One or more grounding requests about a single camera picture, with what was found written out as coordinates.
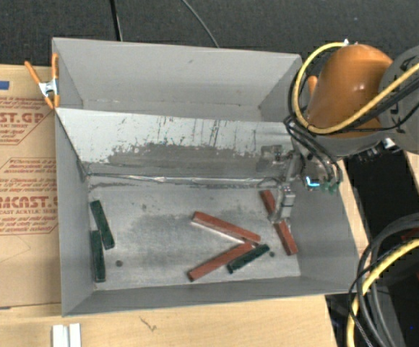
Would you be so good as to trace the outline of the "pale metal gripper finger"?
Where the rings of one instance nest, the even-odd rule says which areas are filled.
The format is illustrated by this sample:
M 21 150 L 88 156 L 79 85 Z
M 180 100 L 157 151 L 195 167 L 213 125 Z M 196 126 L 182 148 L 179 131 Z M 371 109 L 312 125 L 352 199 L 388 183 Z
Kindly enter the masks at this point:
M 282 218 L 287 219 L 291 215 L 295 203 L 296 193 L 290 188 L 285 187 L 282 191 Z
M 285 190 L 283 186 L 278 186 L 277 196 L 275 198 L 275 206 L 273 211 L 269 214 L 269 220 L 271 223 L 279 223 L 283 219 L 283 199 L 285 196 Z

